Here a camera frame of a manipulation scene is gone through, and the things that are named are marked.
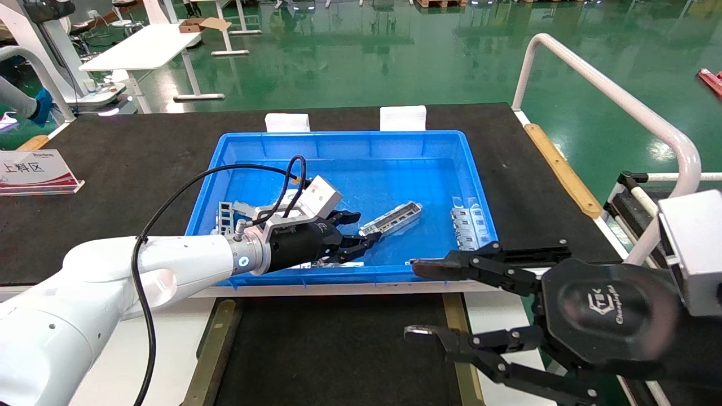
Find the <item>white foam block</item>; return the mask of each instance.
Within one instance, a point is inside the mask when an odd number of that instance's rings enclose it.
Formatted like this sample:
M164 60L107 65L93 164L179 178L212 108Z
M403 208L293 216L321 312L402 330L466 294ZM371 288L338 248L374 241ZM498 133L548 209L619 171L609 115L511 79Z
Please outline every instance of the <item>white foam block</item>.
M266 114L266 132L310 132L308 114Z
M380 129L381 131L426 131L426 106L382 107Z

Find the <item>blue tray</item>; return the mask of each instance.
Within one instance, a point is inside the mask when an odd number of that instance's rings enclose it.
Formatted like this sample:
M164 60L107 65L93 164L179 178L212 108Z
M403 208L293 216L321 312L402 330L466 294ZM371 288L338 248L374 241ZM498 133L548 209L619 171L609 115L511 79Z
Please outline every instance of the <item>blue tray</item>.
M221 286L419 282L410 259L443 257L457 249L450 214L455 205L478 203L487 228L481 245L497 240L469 144L459 131L225 134L209 167L262 163L285 170L296 154L306 158L309 178L323 176L344 195L339 210L361 212L361 221L341 226L341 232L358 233L361 225L409 200L423 206L421 218L401 233L384 237L358 259L364 267L236 275ZM282 183L283 175L265 170L228 170L206 177L186 235L211 232L218 201L272 204Z

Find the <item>white metal railing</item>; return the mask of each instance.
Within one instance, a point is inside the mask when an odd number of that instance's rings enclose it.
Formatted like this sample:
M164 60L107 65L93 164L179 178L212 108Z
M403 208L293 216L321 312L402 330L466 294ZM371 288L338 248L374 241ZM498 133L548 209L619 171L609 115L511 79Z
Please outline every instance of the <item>white metal railing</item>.
M53 103L55 103L60 112L63 113L65 122L69 123L70 121L73 121L75 119L75 115L72 110L70 110L68 103L65 102L63 94L60 93L60 90L57 86L55 86L55 83L50 78L50 74L45 68L45 65L43 65L43 62L40 61L40 58L21 46L4 46L0 48L0 61L4 61L5 59L13 56L21 56L30 62L30 66L32 66L35 73L38 74L38 78L40 78L40 83L42 83L43 87L47 89L50 96L53 97Z
M667 120L661 118L644 103L614 83L610 78L604 76L587 61L573 53L569 48L562 45L549 34L537 34L529 42L524 55L524 63L521 66L519 82L516 85L514 101L511 108L514 111L521 111L521 101L524 99L526 83L529 81L531 65L534 63L534 55L539 44L546 46L551 52L559 56L567 65L576 70L577 73L587 79L594 87L599 89L608 98L612 99L622 110L639 121L652 134L670 146L677 156L679 166L679 178L674 185L670 197L694 193L700 184L700 173L702 164L700 154L692 141L680 130L671 125ZM656 218L644 230L639 241L634 245L625 262L629 264L641 264L659 243L659 224Z

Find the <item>black mat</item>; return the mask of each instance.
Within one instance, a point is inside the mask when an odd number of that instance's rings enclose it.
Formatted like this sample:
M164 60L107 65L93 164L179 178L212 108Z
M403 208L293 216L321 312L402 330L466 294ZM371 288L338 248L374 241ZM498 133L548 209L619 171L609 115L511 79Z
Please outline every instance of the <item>black mat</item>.
M460 405L456 372L409 324L446 325L441 295L249 298L216 406Z
M319 131L378 129L378 108L311 109ZM180 185L207 168L227 132L264 131L266 111L83 116L47 148L60 150L87 184L74 196L0 199L0 285L30 285L60 269L84 241L134 236ZM429 129L466 133L504 247L557 245L565 239L587 262L619 257L557 181L506 104L428 106ZM199 186L153 230L180 235Z

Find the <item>sign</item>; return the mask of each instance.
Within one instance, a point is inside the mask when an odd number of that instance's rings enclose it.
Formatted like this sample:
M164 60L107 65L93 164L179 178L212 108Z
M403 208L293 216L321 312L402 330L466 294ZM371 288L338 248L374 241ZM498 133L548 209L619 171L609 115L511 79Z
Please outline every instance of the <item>sign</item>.
M58 150L0 151L0 196L74 194L84 184Z

